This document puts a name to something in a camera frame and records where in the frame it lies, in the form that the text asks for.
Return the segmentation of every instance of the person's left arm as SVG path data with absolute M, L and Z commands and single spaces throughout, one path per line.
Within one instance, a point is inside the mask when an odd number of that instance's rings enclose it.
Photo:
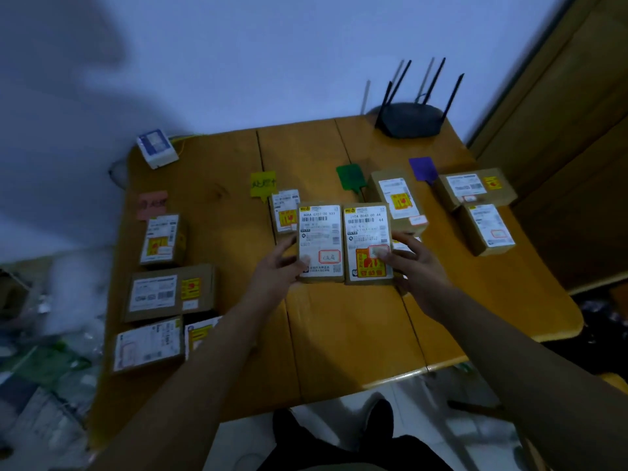
M 269 314 L 307 269 L 283 257 L 296 236 L 257 265 L 247 292 L 172 377 L 141 408 L 90 471 L 189 471 L 203 468 L 222 404 Z

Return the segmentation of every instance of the floor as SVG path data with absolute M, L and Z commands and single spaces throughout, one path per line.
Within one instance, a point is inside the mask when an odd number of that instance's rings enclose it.
M 364 417 L 378 397 L 394 411 L 394 435 L 414 435 L 455 471 L 520 471 L 514 426 L 451 410 L 447 399 L 493 406 L 498 398 L 471 367 L 450 367 L 373 390 L 292 409 L 316 437 L 351 450 Z M 209 470 L 255 470 L 274 448 L 272 414 L 223 423 L 205 463 Z

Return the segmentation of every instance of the tabletop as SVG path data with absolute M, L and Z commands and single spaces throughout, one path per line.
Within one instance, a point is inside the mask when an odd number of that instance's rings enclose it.
M 257 261 L 274 244 L 271 208 L 249 196 L 250 174 L 276 172 L 279 189 L 299 189 L 302 201 L 363 201 L 341 188 L 335 168 L 357 163 L 370 172 L 430 156 L 440 173 L 475 169 L 448 122 L 429 139 L 395 140 L 373 119 L 346 117 L 264 127 L 185 141 L 178 162 L 151 170 L 137 149 L 128 159 L 130 185 L 115 250 L 106 322 L 104 371 L 88 423 L 90 444 L 102 448 L 180 364 L 111 375 L 115 335 L 145 223 L 137 196 L 168 191 L 168 211 L 190 223 L 185 264 L 218 268 L 217 309 L 226 312 L 246 287 Z M 424 243 L 451 280 L 536 340 L 572 337 L 582 315 L 551 275 L 508 207 L 499 208 L 517 245 L 474 257 L 457 224 L 424 182 L 412 186 L 429 220 Z M 225 406 L 223 420 L 343 396 L 389 380 L 462 362 L 462 349 L 411 296 L 392 286 L 298 284 L 271 316 Z

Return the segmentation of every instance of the black shoe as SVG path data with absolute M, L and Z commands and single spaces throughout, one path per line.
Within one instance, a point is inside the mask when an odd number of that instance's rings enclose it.
M 277 444 L 287 443 L 302 433 L 302 427 L 291 411 L 282 408 L 272 414 L 272 433 Z
M 388 400 L 380 398 L 371 408 L 366 419 L 366 428 L 360 441 L 360 451 L 390 440 L 394 431 L 393 407 Z

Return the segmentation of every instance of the forearm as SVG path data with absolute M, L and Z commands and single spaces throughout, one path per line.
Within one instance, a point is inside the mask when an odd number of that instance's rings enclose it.
M 92 470 L 200 470 L 222 404 L 268 314 L 243 299 L 232 308 L 96 460 Z
M 628 462 L 628 397 L 452 289 L 434 313 L 557 470 Z

